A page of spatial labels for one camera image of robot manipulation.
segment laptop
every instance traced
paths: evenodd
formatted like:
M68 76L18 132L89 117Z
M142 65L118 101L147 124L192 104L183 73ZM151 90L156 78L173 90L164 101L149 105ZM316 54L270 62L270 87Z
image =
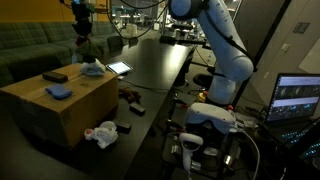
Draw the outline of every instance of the laptop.
M314 125L314 116L320 99L320 74L289 74L277 76L269 110L265 120L270 133L280 144L290 148ZM303 156L320 152L320 141Z

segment black tablet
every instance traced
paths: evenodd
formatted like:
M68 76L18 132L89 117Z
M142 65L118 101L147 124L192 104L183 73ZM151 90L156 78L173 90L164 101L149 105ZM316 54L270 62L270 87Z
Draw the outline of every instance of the black tablet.
M107 64L106 67L116 74L123 74L132 70L132 67L123 61Z

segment monitor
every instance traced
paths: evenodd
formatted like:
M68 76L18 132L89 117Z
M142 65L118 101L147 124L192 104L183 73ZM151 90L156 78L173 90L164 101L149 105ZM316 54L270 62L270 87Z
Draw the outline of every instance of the monitor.
M320 74L278 74L266 122L311 117L320 99Z

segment blue towel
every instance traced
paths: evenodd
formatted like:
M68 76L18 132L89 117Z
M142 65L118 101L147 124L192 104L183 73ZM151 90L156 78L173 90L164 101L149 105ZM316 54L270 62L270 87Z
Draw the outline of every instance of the blue towel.
M56 84L46 88L46 91L55 99L60 100L72 95L72 91L64 88L62 84Z

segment wall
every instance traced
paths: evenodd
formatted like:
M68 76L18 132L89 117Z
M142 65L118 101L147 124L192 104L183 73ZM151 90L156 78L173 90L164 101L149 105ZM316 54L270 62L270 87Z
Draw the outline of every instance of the wall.
M242 0L234 24L247 51L253 57L266 38L284 1Z
M319 7L319 0L292 0L289 5L250 80L266 104L279 72L303 72L299 64L320 38ZM292 33L297 22L310 22L304 34ZM283 44L290 45L287 52L281 50Z
M98 15L98 20L107 20ZM48 22L74 21L72 10L60 4L59 0L1 0L0 22Z

